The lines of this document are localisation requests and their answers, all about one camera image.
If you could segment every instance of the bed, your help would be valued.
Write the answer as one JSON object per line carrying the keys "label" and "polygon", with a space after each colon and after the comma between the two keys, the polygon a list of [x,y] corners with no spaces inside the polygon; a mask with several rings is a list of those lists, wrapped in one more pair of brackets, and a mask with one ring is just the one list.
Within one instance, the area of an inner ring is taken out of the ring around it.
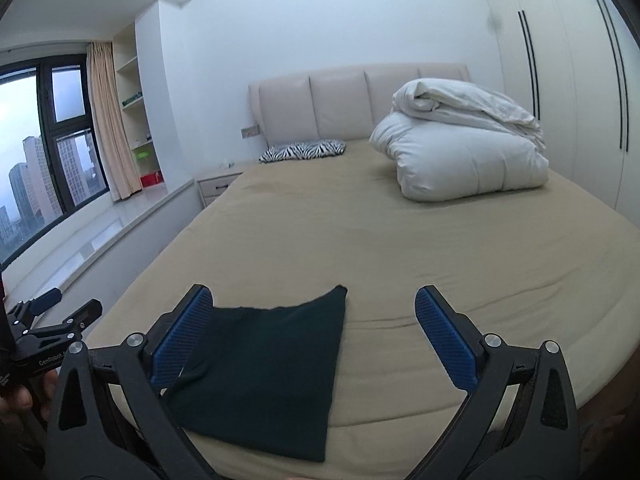
{"label": "bed", "polygon": [[[438,204],[402,197],[392,161],[366,138],[391,94],[418,76],[468,79],[464,66],[348,67],[252,85],[270,144],[343,138],[343,156],[251,168],[129,287],[90,346],[146,332],[193,283],[217,306],[273,308],[348,288],[323,464],[190,434],[233,479],[401,479],[462,400],[414,316],[416,290],[438,287],[481,332],[518,346],[551,338],[578,405],[640,340],[640,232],[551,173],[540,189]],[[124,411],[121,395],[116,400]]]}

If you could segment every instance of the beige upholstered headboard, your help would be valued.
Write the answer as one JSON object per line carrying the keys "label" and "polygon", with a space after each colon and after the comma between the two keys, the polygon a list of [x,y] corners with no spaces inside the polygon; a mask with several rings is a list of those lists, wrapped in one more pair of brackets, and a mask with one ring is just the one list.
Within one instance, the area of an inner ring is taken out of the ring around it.
{"label": "beige upholstered headboard", "polygon": [[249,86],[251,109],[270,146],[294,140],[366,139],[393,94],[423,77],[470,81],[464,64],[393,63],[317,70]]}

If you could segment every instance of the black window frame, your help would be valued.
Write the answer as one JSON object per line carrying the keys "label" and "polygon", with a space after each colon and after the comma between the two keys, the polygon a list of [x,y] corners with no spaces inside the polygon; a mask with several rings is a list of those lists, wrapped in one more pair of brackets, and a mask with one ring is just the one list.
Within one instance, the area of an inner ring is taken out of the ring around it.
{"label": "black window frame", "polygon": [[[67,119],[65,121],[56,121],[54,109],[53,95],[53,69],[65,66],[79,66],[80,79],[82,83],[82,98],[84,101],[84,115]],[[109,184],[107,182],[102,158],[98,150],[98,143],[95,137],[94,120],[91,114],[91,105],[88,95],[88,82],[86,75],[86,54],[70,54],[67,56],[50,56],[37,59],[30,59],[17,63],[0,66],[0,76],[18,72],[20,70],[35,69],[36,73],[36,100],[38,103],[38,118],[40,122],[40,135],[44,154],[47,161],[47,167],[51,175],[53,188],[60,204],[62,215],[53,222],[45,225],[40,231],[29,238],[25,243],[18,247],[4,262],[1,263],[0,269],[5,270],[9,264],[15,261],[18,256],[24,253],[37,240],[51,231],[55,226],[69,218],[73,213],[82,209],[85,205],[93,202],[98,197],[109,192]],[[22,79],[25,75],[18,74],[15,77],[4,78],[0,80],[0,84],[8,83],[14,80]],[[94,140],[95,150],[97,152],[97,160],[104,182],[104,189],[91,195],[88,199],[79,204],[74,204],[73,197],[66,181],[66,176],[58,151],[58,141],[63,137],[71,136],[74,133],[90,130]]]}

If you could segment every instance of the folded dark green shirt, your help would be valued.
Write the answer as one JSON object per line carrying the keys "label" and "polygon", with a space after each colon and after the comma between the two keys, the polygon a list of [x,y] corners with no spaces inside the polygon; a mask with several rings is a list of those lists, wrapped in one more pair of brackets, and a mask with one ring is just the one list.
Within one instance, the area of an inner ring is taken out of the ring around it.
{"label": "folded dark green shirt", "polygon": [[347,289],[299,306],[214,308],[162,397],[181,427],[324,462]]}

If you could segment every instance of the shelf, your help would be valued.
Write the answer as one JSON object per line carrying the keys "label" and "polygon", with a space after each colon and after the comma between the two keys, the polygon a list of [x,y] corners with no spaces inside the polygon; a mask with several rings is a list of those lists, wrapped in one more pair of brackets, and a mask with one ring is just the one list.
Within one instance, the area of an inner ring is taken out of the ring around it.
{"label": "shelf", "polygon": [[144,100],[144,96],[140,96],[135,101],[130,102],[127,106],[123,106],[122,107],[122,111],[129,110],[130,108],[135,108],[137,106],[140,106],[142,104],[143,100]]}
{"label": "shelf", "polygon": [[139,144],[138,146],[130,146],[130,148],[131,148],[131,151],[137,150],[138,148],[142,148],[143,146],[146,146],[148,144],[152,144],[153,142],[154,142],[153,139],[149,139],[146,142],[143,142],[142,144]]}
{"label": "shelf", "polygon": [[118,72],[119,74],[123,73],[123,72],[128,72],[129,70],[132,69],[138,69],[138,56],[134,56],[131,59],[129,59],[123,66],[121,66],[120,68],[116,69],[116,72]]}

